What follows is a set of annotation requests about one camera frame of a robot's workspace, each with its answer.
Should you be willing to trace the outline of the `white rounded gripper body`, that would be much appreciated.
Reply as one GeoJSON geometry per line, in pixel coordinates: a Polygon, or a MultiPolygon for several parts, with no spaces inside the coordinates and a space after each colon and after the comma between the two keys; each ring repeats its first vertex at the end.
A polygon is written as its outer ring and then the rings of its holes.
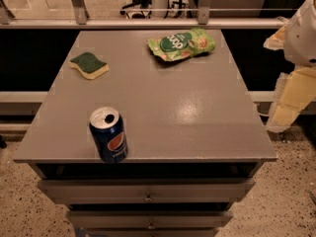
{"type": "Polygon", "coordinates": [[[286,60],[295,65],[316,66],[316,0],[305,0],[289,20],[283,51],[286,60]]]}

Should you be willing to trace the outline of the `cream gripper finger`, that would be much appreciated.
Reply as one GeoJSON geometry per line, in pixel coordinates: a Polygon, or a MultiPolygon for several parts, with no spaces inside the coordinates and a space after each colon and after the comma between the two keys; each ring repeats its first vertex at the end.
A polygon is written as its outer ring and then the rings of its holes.
{"type": "Polygon", "coordinates": [[[275,133],[284,132],[315,98],[315,67],[296,65],[290,74],[281,73],[276,80],[266,129],[275,133]]]}
{"type": "Polygon", "coordinates": [[[286,30],[286,26],[282,26],[274,34],[268,37],[264,42],[264,48],[267,48],[270,50],[283,49],[285,30],[286,30]]]}

